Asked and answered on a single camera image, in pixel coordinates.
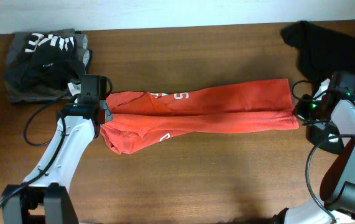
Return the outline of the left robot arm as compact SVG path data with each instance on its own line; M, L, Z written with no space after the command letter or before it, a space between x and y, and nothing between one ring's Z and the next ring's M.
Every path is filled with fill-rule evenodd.
M7 185L0 211L4 223L78 223L68 194L83 152L112 115L104 100L69 103L35 169L19 185Z

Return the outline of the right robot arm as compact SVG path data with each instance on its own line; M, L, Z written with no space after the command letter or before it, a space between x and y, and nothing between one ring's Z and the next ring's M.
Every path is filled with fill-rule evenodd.
M311 199L283 209L270 222L355 222L355 73L332 74L314 94L298 99L294 115L308 127L308 140L313 144L305 165ZM310 183L310 164L317 149L337 156L321 181L319 194Z

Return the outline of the red t-shirt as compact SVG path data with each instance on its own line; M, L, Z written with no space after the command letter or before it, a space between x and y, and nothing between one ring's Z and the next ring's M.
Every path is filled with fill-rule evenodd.
M125 91L109 95L113 118L101 128L117 154L188 133L241 134L299 127L286 78L181 93Z

